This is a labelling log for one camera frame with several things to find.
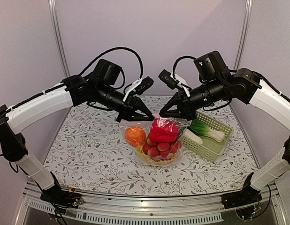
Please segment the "orange fruit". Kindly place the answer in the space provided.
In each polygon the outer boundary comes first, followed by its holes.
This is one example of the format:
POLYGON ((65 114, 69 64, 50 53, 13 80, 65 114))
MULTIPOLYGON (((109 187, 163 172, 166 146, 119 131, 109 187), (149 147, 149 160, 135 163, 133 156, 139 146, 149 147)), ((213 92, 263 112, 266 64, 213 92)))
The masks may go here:
POLYGON ((146 133, 141 127, 133 126, 126 129, 124 137, 130 146, 136 148, 144 145, 146 133))

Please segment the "red bell pepper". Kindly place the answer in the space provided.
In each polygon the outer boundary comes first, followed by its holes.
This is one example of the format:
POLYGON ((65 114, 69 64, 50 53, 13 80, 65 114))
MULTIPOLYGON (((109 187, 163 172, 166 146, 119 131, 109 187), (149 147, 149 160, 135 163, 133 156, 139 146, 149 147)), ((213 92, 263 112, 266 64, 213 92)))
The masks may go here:
POLYGON ((171 143, 178 138, 178 126, 165 118, 155 119, 148 138, 155 143, 171 143))

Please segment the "clear zip top bag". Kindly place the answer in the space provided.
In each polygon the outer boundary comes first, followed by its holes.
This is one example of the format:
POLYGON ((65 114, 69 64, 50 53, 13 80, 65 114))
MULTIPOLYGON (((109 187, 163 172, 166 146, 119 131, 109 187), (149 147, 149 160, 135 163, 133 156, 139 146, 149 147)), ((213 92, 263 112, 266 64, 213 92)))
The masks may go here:
POLYGON ((153 121, 125 121, 120 131, 145 165, 167 166, 181 155, 181 137, 191 123, 186 119, 154 115, 153 121))

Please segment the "yellow napa cabbage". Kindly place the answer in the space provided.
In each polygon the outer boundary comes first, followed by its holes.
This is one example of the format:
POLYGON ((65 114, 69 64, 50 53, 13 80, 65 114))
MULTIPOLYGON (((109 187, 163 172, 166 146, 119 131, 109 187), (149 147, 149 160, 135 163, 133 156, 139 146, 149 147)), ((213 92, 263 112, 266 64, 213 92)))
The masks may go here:
POLYGON ((154 158, 149 157, 148 155, 143 153, 143 147, 138 146, 136 148, 136 155, 140 161, 140 163, 144 165, 152 165, 152 166, 168 166, 171 164, 174 164, 178 161, 178 159, 181 157, 180 151, 178 151, 176 154, 170 153, 171 157, 168 157, 166 159, 163 159, 160 156, 156 156, 154 158))

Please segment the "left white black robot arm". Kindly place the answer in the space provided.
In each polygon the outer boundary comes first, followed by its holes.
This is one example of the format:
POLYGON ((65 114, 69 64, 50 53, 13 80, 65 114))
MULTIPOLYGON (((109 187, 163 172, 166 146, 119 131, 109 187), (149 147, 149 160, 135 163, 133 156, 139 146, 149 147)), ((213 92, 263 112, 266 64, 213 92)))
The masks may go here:
POLYGON ((91 107, 99 103, 101 110, 118 112, 116 121, 152 121, 154 117, 140 95, 153 85, 153 79, 139 78, 122 94, 114 87, 120 73, 120 66, 101 59, 87 76, 73 75, 21 103, 0 107, 3 157, 37 183, 43 201, 62 208, 77 208, 83 203, 74 190, 62 190, 54 174, 28 152, 22 131, 48 115, 83 103, 91 107))

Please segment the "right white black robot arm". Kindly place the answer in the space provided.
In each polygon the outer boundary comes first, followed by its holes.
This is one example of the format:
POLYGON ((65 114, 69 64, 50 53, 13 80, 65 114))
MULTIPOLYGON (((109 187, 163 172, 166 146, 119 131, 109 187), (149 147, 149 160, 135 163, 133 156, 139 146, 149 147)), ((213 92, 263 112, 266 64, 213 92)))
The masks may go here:
MULTIPOLYGON (((202 84, 191 89, 175 75, 178 62, 185 58, 182 56, 175 61, 172 72, 162 70, 159 74, 159 79, 170 89, 178 89, 160 110, 161 117, 193 120, 198 109, 212 106, 220 100, 231 102, 236 98, 265 112, 290 131, 290 99, 263 75, 246 68, 230 70, 220 53, 213 51, 199 58, 192 57, 202 84)), ((260 201, 261 190, 289 170, 290 136, 274 158, 246 177, 240 191, 221 196, 224 208, 230 209, 260 201)))

